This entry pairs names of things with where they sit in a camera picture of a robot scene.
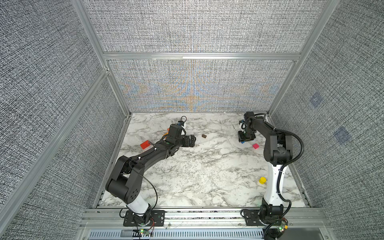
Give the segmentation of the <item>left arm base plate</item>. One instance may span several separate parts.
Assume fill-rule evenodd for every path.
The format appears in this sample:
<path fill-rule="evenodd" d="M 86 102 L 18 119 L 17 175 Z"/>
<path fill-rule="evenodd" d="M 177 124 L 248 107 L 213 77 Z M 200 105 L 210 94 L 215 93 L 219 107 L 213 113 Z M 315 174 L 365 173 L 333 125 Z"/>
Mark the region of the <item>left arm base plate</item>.
<path fill-rule="evenodd" d="M 142 216 L 134 214 L 132 211 L 126 211 L 123 226 L 124 227 L 163 227 L 166 211 L 151 211 Z"/>

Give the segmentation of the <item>aluminium enclosure frame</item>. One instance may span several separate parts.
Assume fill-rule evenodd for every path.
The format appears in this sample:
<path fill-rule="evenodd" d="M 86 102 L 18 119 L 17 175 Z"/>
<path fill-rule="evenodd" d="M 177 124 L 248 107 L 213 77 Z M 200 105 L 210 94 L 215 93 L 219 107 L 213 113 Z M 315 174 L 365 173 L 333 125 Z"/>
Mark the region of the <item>aluminium enclosure frame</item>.
<path fill-rule="evenodd" d="M 19 185 L 15 188 L 14 192 L 7 199 L 1 209 L 1 232 L 3 233 L 8 225 L 12 222 L 15 215 L 20 210 L 23 203 L 26 201 L 28 195 L 35 187 L 36 183 L 46 170 L 49 163 L 52 161 L 54 155 L 57 153 L 64 140 L 72 131 L 81 115 L 85 111 L 91 99 L 96 94 L 104 79 L 108 79 L 111 83 L 115 97 L 118 100 L 125 115 L 129 114 L 128 105 L 123 99 L 123 93 L 120 90 L 118 83 L 108 67 L 108 60 L 172 60 L 172 61 L 188 61 L 188 60 L 296 60 L 297 63 L 290 71 L 287 79 L 284 81 L 282 87 L 279 89 L 275 99 L 271 103 L 270 111 L 274 111 L 280 103 L 283 95 L 288 89 L 288 85 L 292 82 L 294 75 L 298 73 L 314 43 L 320 36 L 327 21 L 334 12 L 339 1 L 327 1 L 323 10 L 317 19 L 314 28 L 306 40 L 303 50 L 299 54 L 288 53 L 104 53 L 101 49 L 99 41 L 96 39 L 96 34 L 91 30 L 90 18 L 87 15 L 86 8 L 82 1 L 71 2 L 77 12 L 85 32 L 88 34 L 92 46 L 96 49 L 96 54 L 99 62 L 103 66 L 103 70 L 98 75 L 98 78 L 93 82 L 90 88 L 85 92 L 74 110 L 69 114 L 68 118 L 64 121 L 63 125 L 59 128 L 56 135 L 52 138 L 50 143 L 42 151 L 41 155 L 32 165 L 31 169 L 22 178 Z"/>

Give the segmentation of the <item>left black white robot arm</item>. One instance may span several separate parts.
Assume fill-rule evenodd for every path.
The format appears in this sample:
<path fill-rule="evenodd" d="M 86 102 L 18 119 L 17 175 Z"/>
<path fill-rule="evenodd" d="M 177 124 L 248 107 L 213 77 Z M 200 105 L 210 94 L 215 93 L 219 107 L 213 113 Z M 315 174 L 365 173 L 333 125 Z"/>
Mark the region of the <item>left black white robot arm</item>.
<path fill-rule="evenodd" d="M 140 195 L 144 173 L 156 163 L 175 155 L 180 148 L 193 148 L 196 137 L 187 135 L 185 121 L 171 124 L 169 131 L 149 150 L 133 156 L 119 157 L 106 182 L 106 191 L 122 200 L 133 213 L 134 223 L 148 224 L 155 206 Z"/>

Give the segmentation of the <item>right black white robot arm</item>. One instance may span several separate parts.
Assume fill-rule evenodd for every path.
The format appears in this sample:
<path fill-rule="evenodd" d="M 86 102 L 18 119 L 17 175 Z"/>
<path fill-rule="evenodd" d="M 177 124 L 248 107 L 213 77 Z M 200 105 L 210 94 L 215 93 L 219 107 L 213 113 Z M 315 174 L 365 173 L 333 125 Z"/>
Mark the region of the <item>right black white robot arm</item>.
<path fill-rule="evenodd" d="M 268 163 L 267 191 L 262 198 L 259 219 L 265 224 L 280 222 L 286 214 L 284 203 L 288 209 L 292 201 L 283 197 L 283 182 L 289 162 L 293 159 L 292 135 L 278 130 L 271 125 L 265 116 L 246 112 L 244 119 L 239 121 L 241 130 L 238 131 L 239 142 L 249 142 L 260 133 L 265 138 L 264 159 Z"/>

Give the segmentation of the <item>aluminium front rail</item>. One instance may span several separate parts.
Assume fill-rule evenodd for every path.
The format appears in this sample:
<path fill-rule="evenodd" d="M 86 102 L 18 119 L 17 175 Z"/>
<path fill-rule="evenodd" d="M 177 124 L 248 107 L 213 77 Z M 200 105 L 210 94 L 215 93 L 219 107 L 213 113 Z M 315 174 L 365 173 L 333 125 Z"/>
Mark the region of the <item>aluminium front rail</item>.
<path fill-rule="evenodd" d="M 240 208 L 161 208 L 147 226 L 128 224 L 123 208 L 89 209 L 77 240 L 263 240 L 266 226 L 245 219 Z M 285 216 L 283 240 L 335 240 L 336 233 L 319 208 L 292 208 Z"/>

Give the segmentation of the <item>red rectangular wood block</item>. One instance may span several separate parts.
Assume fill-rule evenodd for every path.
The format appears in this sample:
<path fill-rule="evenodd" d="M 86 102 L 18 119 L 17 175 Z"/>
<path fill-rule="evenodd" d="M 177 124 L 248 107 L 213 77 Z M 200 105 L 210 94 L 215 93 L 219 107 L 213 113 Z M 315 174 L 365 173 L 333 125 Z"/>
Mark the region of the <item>red rectangular wood block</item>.
<path fill-rule="evenodd" d="M 140 147 L 141 147 L 143 150 L 146 149 L 146 148 L 148 148 L 149 146 L 151 146 L 151 143 L 150 143 L 150 141 L 148 141 L 148 140 L 140 144 Z"/>

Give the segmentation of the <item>yellow wood cylinder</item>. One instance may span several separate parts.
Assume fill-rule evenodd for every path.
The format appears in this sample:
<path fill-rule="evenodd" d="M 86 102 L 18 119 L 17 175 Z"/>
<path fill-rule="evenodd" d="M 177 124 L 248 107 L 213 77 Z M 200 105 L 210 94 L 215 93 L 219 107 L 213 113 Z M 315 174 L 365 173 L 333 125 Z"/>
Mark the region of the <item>yellow wood cylinder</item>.
<path fill-rule="evenodd" d="M 261 178 L 259 179 L 259 183 L 260 183 L 261 185 L 265 184 L 266 182 L 267 182 L 267 179 L 266 179 L 265 177 L 261 177 Z"/>

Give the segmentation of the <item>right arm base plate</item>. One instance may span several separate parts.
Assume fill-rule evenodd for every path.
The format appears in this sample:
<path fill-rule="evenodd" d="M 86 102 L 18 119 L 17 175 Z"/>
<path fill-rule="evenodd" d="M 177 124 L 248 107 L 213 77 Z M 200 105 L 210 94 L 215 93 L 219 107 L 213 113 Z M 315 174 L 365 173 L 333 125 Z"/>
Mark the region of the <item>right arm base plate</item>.
<path fill-rule="evenodd" d="M 255 227 L 255 226 L 265 226 L 273 223 L 273 226 L 287 225 L 288 220 L 285 218 L 279 218 L 276 216 L 266 217 L 264 220 L 261 220 L 259 209 L 242 209 L 240 211 L 241 216 L 246 222 L 246 226 Z"/>

